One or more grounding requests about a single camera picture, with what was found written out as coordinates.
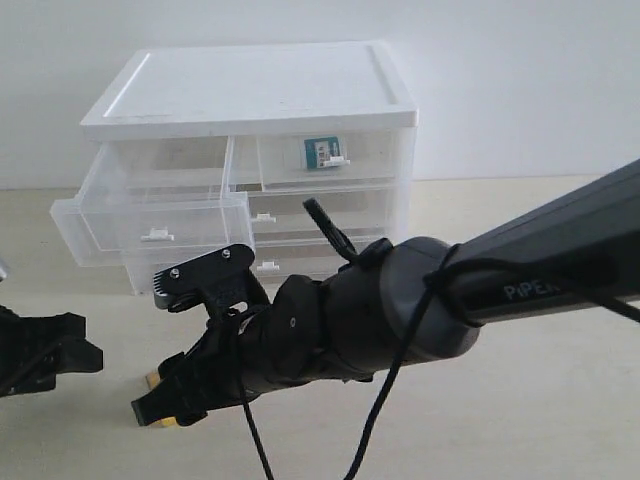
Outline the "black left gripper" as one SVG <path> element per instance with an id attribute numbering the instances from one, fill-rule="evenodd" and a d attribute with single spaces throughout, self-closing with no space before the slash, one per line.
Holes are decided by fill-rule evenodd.
<path id="1" fill-rule="evenodd" d="M 1 309 L 1 396 L 43 393 L 56 373 L 98 373 L 103 351 L 86 338 L 86 318 L 71 312 L 23 317 Z"/>

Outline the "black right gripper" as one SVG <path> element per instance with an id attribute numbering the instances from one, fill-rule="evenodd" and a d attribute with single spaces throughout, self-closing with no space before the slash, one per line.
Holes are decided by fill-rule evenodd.
<path id="1" fill-rule="evenodd" d="M 175 417 L 191 426 L 209 412 L 330 378 L 328 284 L 289 276 L 273 299 L 251 272 L 241 277 L 240 312 L 218 307 L 201 339 L 158 366 L 159 384 L 131 402 L 139 426 Z"/>

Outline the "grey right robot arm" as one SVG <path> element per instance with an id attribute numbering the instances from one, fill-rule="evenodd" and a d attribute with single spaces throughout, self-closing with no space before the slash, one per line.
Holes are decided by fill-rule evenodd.
<path id="1" fill-rule="evenodd" d="M 204 306 L 203 336 L 159 367 L 132 408 L 142 426 L 318 380 L 368 382 L 394 361 L 455 358 L 488 323 L 639 296 L 639 166 L 628 164 L 463 244 L 379 239 L 356 250 L 320 204 L 305 210 L 343 264 L 289 276 L 269 297 L 234 244 L 158 272 L 158 308 Z"/>

